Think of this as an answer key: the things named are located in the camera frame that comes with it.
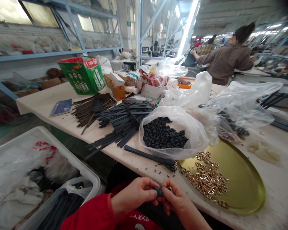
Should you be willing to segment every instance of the brown jacket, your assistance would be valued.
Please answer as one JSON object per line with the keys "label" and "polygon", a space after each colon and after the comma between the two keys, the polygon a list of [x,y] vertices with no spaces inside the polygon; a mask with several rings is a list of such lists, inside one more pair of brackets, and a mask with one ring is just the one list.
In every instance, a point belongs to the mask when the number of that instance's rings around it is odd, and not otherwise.
{"label": "brown jacket", "polygon": [[197,63],[210,63],[207,71],[212,76],[212,83],[226,85],[235,69],[244,71],[253,68],[250,52],[247,46],[228,44],[201,56]]}

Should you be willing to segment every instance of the hand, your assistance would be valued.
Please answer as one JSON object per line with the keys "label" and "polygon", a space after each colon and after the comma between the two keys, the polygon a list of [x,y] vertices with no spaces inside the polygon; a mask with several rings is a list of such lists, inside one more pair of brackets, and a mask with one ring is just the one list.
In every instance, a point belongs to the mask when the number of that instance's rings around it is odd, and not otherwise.
{"label": "hand", "polygon": [[[173,193],[165,187],[171,186]],[[194,206],[188,195],[171,179],[166,179],[162,184],[162,202],[167,215],[173,210],[186,230],[201,229],[211,230],[210,226]]]}
{"label": "hand", "polygon": [[115,216],[120,219],[123,215],[127,215],[149,201],[158,206],[157,191],[153,189],[154,187],[160,186],[148,177],[134,179],[130,185],[111,198]]}
{"label": "hand", "polygon": [[196,50],[195,50],[195,49],[192,49],[192,50],[190,51],[190,54],[192,54],[192,55],[196,54]]}

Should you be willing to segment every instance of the green box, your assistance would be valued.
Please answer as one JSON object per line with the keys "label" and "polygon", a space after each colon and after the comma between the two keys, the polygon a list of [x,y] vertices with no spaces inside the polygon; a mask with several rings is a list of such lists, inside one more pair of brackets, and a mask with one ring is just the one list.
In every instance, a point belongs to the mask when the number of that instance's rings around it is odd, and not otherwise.
{"label": "green box", "polygon": [[106,84],[98,57],[73,57],[58,61],[77,94],[94,95]]}

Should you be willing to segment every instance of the red sleeve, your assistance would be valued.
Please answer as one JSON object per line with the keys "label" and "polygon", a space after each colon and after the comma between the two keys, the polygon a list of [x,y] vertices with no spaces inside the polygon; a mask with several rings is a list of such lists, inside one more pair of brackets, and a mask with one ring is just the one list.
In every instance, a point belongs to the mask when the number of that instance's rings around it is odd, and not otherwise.
{"label": "red sleeve", "polygon": [[73,215],[65,219],[61,230],[114,230],[119,222],[116,218],[111,197],[101,194],[82,205]]}

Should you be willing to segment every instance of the ceiling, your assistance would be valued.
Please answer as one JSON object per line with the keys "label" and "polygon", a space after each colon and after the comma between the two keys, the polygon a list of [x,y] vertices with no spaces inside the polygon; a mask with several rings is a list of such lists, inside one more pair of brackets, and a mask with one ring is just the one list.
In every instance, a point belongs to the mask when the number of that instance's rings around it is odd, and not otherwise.
{"label": "ceiling", "polygon": [[[182,18],[188,17],[192,2],[177,0]],[[251,22],[266,28],[280,21],[288,21],[288,10],[278,0],[201,0],[194,34],[225,34]]]}

